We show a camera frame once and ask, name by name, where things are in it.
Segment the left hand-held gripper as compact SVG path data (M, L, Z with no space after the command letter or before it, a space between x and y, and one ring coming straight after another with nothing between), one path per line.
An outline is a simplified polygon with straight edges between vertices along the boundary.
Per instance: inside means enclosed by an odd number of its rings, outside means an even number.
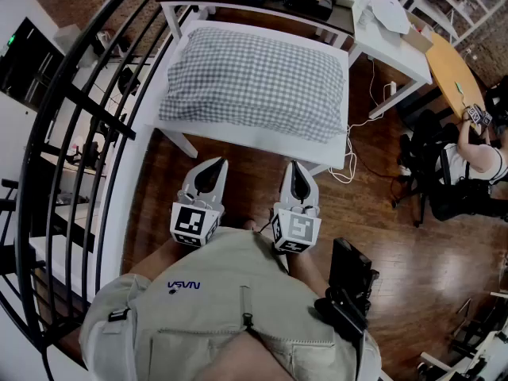
M216 157L187 172L171 209L170 233L176 242L194 248L210 242L225 211L221 202L228 169L228 160Z

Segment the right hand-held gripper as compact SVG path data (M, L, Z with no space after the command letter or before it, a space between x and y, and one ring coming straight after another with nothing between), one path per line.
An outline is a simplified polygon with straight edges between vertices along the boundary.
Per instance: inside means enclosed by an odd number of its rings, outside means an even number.
M295 199L301 205L289 204ZM321 227L319 189L314 177L298 161L291 161L286 167L279 201L271 219L275 252L301 254L315 246Z

